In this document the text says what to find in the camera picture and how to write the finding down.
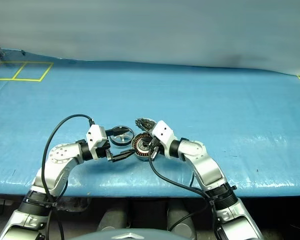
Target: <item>blue table surface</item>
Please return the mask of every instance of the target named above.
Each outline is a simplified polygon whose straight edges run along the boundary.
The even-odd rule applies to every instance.
[[[6,58],[54,65],[41,82],[0,81],[0,194],[28,191],[53,128],[64,117],[80,113],[106,129],[126,125],[135,133],[141,132],[134,126],[137,118],[164,120],[179,138],[206,145],[229,183],[238,187],[238,196],[300,196],[296,76],[252,69],[76,61],[23,56],[19,51],[8,51]],[[29,72],[36,71],[42,74],[37,65]],[[51,147],[85,138],[88,128],[85,119],[72,119],[60,128]],[[154,164],[166,177],[190,183],[191,169],[176,158],[160,157]],[[66,195],[196,196],[159,179],[148,162],[135,156],[77,166]]]

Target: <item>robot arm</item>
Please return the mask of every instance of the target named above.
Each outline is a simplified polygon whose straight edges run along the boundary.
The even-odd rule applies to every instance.
[[[177,140],[172,129],[159,121],[149,132],[153,137],[151,149],[160,143],[164,156],[180,158],[191,166],[195,177],[213,207],[215,215],[215,234],[222,240],[263,239],[256,223],[248,213],[242,201],[236,197],[219,165],[207,153],[206,147],[199,141]]]
[[[63,143],[53,147],[45,162],[44,179],[55,202],[49,201],[47,197],[40,168],[29,192],[0,233],[0,240],[44,240],[45,236],[38,231],[46,226],[52,207],[56,206],[58,196],[64,190],[69,174],[75,166],[84,161],[104,157],[107,157],[108,161],[116,162],[134,153],[133,150],[127,150],[115,156],[111,154],[108,136],[122,133],[124,130],[118,128],[105,130],[92,124],[86,134],[86,141]]]

